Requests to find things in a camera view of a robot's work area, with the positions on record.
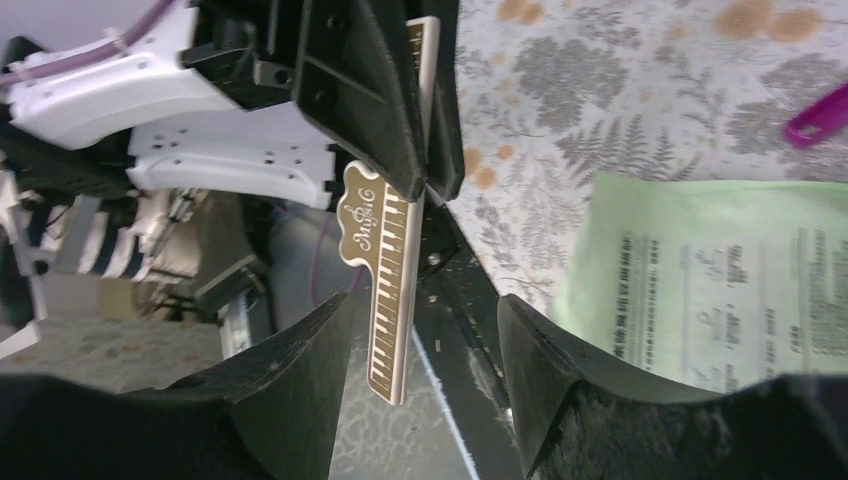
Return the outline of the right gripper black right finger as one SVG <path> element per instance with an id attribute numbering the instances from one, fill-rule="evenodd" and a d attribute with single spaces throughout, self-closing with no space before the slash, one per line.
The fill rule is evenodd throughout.
<path id="1" fill-rule="evenodd" d="M 731 394 L 635 367 L 515 295 L 497 307 L 529 479 L 843 479 L 847 379 L 784 374 Z"/>

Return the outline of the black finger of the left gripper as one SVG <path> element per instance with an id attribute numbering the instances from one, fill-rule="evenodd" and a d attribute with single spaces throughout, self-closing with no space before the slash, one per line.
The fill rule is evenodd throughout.
<path id="1" fill-rule="evenodd" d="M 407 17 L 434 16 L 440 22 L 438 58 L 428 147 L 428 185 L 442 200 L 455 199 L 465 178 L 455 81 L 458 0 L 405 0 Z"/>
<path id="2" fill-rule="evenodd" d="M 292 98 L 401 197 L 423 192 L 424 127 L 403 2 L 305 2 Z"/>

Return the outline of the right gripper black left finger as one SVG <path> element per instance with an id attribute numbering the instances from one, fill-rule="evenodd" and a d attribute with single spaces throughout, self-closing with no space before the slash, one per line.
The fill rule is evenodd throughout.
<path id="1" fill-rule="evenodd" d="M 1 379 L 5 479 L 325 479 L 351 350 L 339 293 L 291 328 L 156 390 Z"/>

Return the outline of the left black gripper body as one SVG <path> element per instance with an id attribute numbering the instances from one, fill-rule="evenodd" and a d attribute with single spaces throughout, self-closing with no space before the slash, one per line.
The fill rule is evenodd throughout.
<path id="1" fill-rule="evenodd" d="M 197 19 L 185 68 L 244 110 L 291 100 L 305 3 L 291 0 L 190 1 Z"/>

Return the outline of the green cat litter bag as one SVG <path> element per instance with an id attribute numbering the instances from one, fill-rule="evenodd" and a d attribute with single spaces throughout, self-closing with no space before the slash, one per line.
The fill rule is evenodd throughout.
<path id="1" fill-rule="evenodd" d="M 730 393 L 847 370 L 847 187 L 601 173 L 549 314 L 643 370 Z"/>

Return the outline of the purple litter scoop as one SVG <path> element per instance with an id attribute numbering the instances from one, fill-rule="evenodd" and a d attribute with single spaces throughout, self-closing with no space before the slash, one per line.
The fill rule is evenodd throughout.
<path id="1" fill-rule="evenodd" d="M 815 146 L 847 126 L 847 84 L 843 84 L 787 121 L 783 138 L 793 147 Z"/>

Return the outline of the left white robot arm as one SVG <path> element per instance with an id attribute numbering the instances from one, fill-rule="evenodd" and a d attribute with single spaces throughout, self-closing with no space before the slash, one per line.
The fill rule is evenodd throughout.
<path id="1" fill-rule="evenodd" d="M 158 1 L 130 28 L 50 51 L 1 45 L 1 155 L 19 188 L 123 207 L 199 188 L 327 205 L 342 177 L 285 105 L 417 201 L 463 167 L 456 1 Z"/>

